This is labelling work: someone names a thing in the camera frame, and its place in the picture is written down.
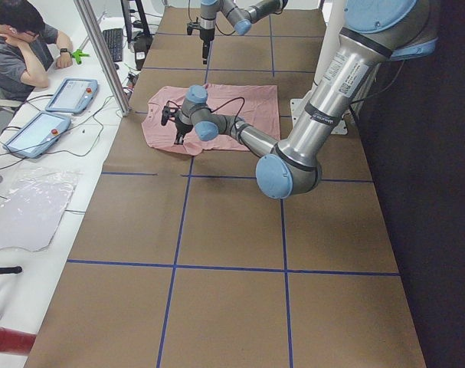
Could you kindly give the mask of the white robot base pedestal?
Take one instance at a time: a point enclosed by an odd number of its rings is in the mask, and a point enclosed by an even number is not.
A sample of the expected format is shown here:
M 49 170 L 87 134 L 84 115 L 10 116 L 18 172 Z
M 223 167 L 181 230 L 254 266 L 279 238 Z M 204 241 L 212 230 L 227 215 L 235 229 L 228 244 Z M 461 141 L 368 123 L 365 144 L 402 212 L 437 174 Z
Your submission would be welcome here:
M 336 57 L 336 53 L 340 46 L 339 32 L 345 24 L 345 4 L 346 1 L 342 0 L 319 2 L 319 9 L 322 10 L 326 22 L 326 32 L 323 38 L 311 90 L 306 93 L 302 100 L 292 99 L 290 101 L 293 126 L 295 126 L 296 122 L 299 120 L 300 113 L 310 100 L 317 86 L 322 81 L 326 83 L 333 82 L 334 77 L 340 71 L 342 62 Z

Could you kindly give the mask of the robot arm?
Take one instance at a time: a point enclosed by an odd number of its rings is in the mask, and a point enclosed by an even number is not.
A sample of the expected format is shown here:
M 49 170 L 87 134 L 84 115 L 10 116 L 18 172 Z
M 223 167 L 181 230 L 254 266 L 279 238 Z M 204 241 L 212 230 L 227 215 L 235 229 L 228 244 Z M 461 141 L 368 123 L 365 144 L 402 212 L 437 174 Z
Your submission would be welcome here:
M 286 139 L 275 140 L 240 117 L 213 113 L 199 85 L 187 90 L 181 106 L 163 108 L 161 124 L 174 120 L 178 143 L 195 131 L 202 141 L 228 135 L 246 146 L 259 158 L 257 184 L 272 199 L 313 190 L 322 175 L 316 155 L 373 69 L 429 55 L 437 43 L 439 1 L 347 1 L 341 12 L 339 49 Z
M 192 35 L 197 30 L 202 41 L 202 63 L 207 64 L 214 40 L 217 14 L 222 13 L 228 23 L 238 35 L 245 35 L 251 29 L 252 24 L 257 23 L 268 15 L 278 15 L 287 6 L 287 0 L 260 1 L 248 8 L 240 8 L 236 1 L 209 0 L 201 1 L 200 15 L 187 23 L 187 35 Z

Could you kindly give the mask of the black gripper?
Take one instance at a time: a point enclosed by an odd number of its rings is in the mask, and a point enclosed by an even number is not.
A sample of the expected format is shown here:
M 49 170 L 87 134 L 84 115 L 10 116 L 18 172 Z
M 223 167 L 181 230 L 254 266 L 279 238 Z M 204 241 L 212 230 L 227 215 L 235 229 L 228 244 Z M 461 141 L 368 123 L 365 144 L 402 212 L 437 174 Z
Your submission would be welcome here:
M 187 133 L 192 131 L 192 123 L 188 116 L 182 112 L 182 108 L 177 104 L 167 103 L 162 108 L 161 125 L 165 126 L 171 120 L 177 129 L 175 145 L 182 146 Z
M 211 25 L 203 25 L 200 21 L 190 21 L 187 24 L 187 34 L 191 35 L 194 30 L 199 31 L 199 37 L 203 42 L 202 63 L 207 64 L 210 54 L 210 45 L 214 40 L 214 23 L 211 23 Z

